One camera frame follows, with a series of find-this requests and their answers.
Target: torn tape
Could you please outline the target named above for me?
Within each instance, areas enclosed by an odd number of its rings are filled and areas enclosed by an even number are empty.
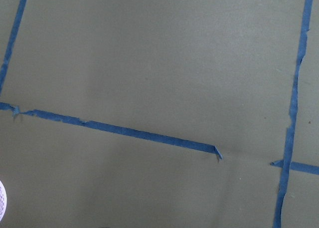
[[[274,167],[283,167],[284,160],[272,162],[270,165],[272,165]],[[306,172],[306,173],[311,173],[314,175],[319,175],[319,167],[307,165],[307,164],[303,164],[303,163],[299,163],[299,162],[291,162],[290,169],[294,170],[294,171]]]
[[[11,110],[13,117],[15,117],[17,114],[37,116],[37,117],[51,120],[51,121],[63,122],[63,123],[68,123],[72,125],[101,130],[105,132],[111,132],[111,133],[121,134],[125,136],[136,137],[136,138],[140,138],[144,140],[150,140],[154,142],[160,142],[160,143],[165,143],[169,145],[190,148],[190,149],[194,149],[198,151],[214,153],[217,155],[218,158],[223,159],[223,156],[221,155],[219,150],[216,148],[216,146],[204,144],[200,142],[183,140],[176,137],[170,137],[170,136],[160,135],[156,133],[139,131],[132,128],[120,127],[120,126],[110,125],[107,123],[101,123],[101,122],[95,122],[95,121],[83,121],[77,117],[64,116],[64,115],[59,115],[52,112],[45,112],[41,110],[30,110],[26,112],[20,112],[18,106],[12,106],[10,104],[3,103],[3,102],[0,102],[0,110]]]
[[[1,69],[0,69],[0,95],[2,92],[2,87],[3,87],[4,80],[5,80],[6,72],[8,70],[8,65],[9,65],[9,62],[10,62],[10,59],[12,56],[14,42],[15,42],[16,36],[18,34],[18,30],[19,30],[19,26],[21,23],[25,4],[26,4],[26,0],[20,0],[19,7],[18,7],[18,10],[16,12],[14,23],[13,23],[13,26],[11,29],[9,42],[8,42],[7,47],[6,47],[6,51],[5,51],[5,55],[4,55],[4,59],[3,59],[3,64],[2,64]]]
[[[292,90],[290,110],[289,110],[291,125],[287,129],[287,134],[286,134],[284,160],[283,160],[282,172],[281,172],[280,181],[279,181],[279,192],[277,196],[273,228],[281,227],[281,213],[282,213],[284,198],[287,192],[289,170],[291,166],[291,159],[292,159],[293,147],[294,147],[295,128],[296,128],[297,111],[298,111],[299,69],[300,69],[301,62],[303,61],[303,58],[306,54],[307,32],[309,31],[312,4],[313,4],[313,0],[305,0],[303,20],[302,20],[302,26],[301,26],[300,39],[299,39],[298,54],[297,54],[296,71],[294,76],[293,90]]]

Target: tape strip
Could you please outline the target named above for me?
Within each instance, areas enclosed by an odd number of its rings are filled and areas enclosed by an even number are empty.
[[[160,142],[160,143],[165,143],[169,145],[190,148],[190,149],[194,149],[198,151],[214,153],[217,155],[219,159],[223,159],[223,156],[221,155],[221,153],[215,146],[200,143],[200,142],[193,142],[189,140],[183,140],[180,138],[169,137],[169,136],[160,135],[156,133],[139,131],[139,130],[126,128],[126,127],[119,127],[119,126],[110,125],[107,123],[101,123],[101,122],[95,122],[95,121],[83,121],[77,117],[64,116],[64,115],[59,115],[59,114],[55,114],[51,112],[45,112],[41,110],[31,110],[26,112],[20,112],[18,106],[12,106],[10,104],[3,103],[3,102],[0,102],[0,110],[11,110],[13,117],[15,117],[18,114],[24,114],[28,116],[37,116],[37,117],[51,120],[51,121],[63,122],[63,123],[68,123],[72,125],[101,130],[105,132],[112,132],[112,133],[121,134],[125,136],[136,137],[136,138],[140,138],[144,140],[150,140],[154,142]]]
[[[297,55],[296,71],[294,76],[293,90],[292,90],[290,110],[289,110],[291,125],[287,129],[287,134],[286,134],[284,160],[283,160],[283,166],[282,166],[283,168],[282,168],[282,172],[280,176],[279,192],[277,196],[275,218],[274,218],[274,224],[273,224],[274,228],[281,228],[281,212],[282,212],[284,198],[287,192],[289,170],[291,166],[291,159],[292,159],[293,147],[294,147],[295,127],[296,127],[296,119],[297,119],[297,111],[298,111],[299,69],[300,69],[301,62],[303,61],[303,58],[306,54],[307,32],[309,31],[312,4],[313,4],[313,0],[305,0],[298,55]]]
[[[274,167],[283,167],[284,160],[272,162],[270,165],[272,165]],[[319,167],[307,165],[307,164],[303,164],[303,163],[299,163],[299,162],[291,162],[290,169],[294,170],[294,171],[306,172],[306,173],[310,173],[310,174],[314,174],[314,175],[319,175]]]
[[[8,70],[8,65],[9,65],[9,62],[10,62],[10,59],[12,56],[14,42],[15,42],[15,39],[16,39],[16,36],[18,34],[18,30],[20,27],[25,4],[26,4],[26,0],[20,0],[19,7],[18,7],[18,10],[16,12],[14,23],[13,23],[13,26],[11,29],[9,42],[8,42],[7,47],[6,47],[6,51],[5,51],[5,55],[4,55],[4,59],[3,59],[3,64],[2,64],[1,70],[0,70],[0,95],[2,92],[2,87],[3,87],[4,80],[5,80],[6,72]]]

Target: vertical blue tape strip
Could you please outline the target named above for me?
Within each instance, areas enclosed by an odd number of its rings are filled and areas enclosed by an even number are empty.
[[[18,30],[20,27],[25,4],[26,4],[26,0],[20,0],[19,7],[18,7],[18,10],[16,12],[13,27],[11,30],[9,42],[8,42],[7,47],[6,47],[6,51],[5,51],[5,55],[4,55],[4,59],[3,59],[3,64],[2,64],[1,70],[0,70],[0,95],[2,92],[2,87],[3,87],[4,80],[5,80],[6,72],[8,70],[8,65],[9,65],[9,62],[10,62],[10,59],[12,56],[14,42],[15,42],[15,39],[16,39],[16,36],[18,34]]]
[[[296,71],[294,76],[293,90],[292,90],[290,110],[289,110],[291,125],[287,129],[287,134],[286,134],[284,162],[283,162],[283,168],[282,168],[282,172],[280,176],[279,192],[277,196],[273,228],[281,228],[281,213],[282,213],[284,198],[287,192],[289,170],[290,170],[291,159],[293,155],[293,147],[294,147],[294,137],[295,137],[295,128],[296,128],[297,111],[298,111],[299,69],[300,69],[301,62],[306,54],[307,32],[309,31],[312,4],[313,4],[313,0],[305,0],[305,7],[304,7],[303,20],[302,20],[302,26],[301,26],[300,40],[299,40],[299,48],[298,48],[298,54],[297,54]]]
[[[279,160],[279,161],[275,161],[271,163],[271,165],[274,167],[283,167],[283,164],[284,164],[284,160]],[[319,175],[318,166],[307,165],[307,164],[303,164],[299,162],[291,162],[290,169],[294,171]]]
[[[52,112],[45,112],[41,110],[31,110],[26,112],[20,112],[19,107],[12,106],[10,104],[3,103],[3,102],[0,102],[0,110],[11,110],[13,117],[15,117],[17,114],[36,116],[36,117],[40,117],[40,118],[51,120],[51,121],[83,126],[87,128],[100,130],[100,131],[111,132],[111,133],[121,134],[125,136],[130,136],[130,137],[136,137],[136,138],[140,138],[144,140],[150,140],[154,142],[165,143],[165,144],[179,146],[179,147],[185,147],[185,148],[194,149],[194,150],[198,150],[202,152],[214,153],[218,156],[218,158],[223,159],[223,156],[221,155],[221,153],[219,152],[216,146],[205,144],[205,143],[183,140],[180,138],[169,137],[169,136],[160,135],[156,133],[139,131],[139,130],[135,130],[132,128],[127,128],[127,127],[119,127],[119,126],[110,125],[107,123],[101,123],[101,122],[95,122],[95,121],[83,121],[77,117],[64,116],[64,115],[59,115]]]

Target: gray surface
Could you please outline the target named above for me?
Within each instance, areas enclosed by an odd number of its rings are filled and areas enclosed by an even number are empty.
[[[269,163],[290,123],[303,5],[28,0],[1,101],[217,145],[225,159],[0,112],[3,227],[271,227],[280,169]],[[312,165],[316,43],[302,65],[294,155]],[[287,200],[284,225],[300,227],[303,201]]]

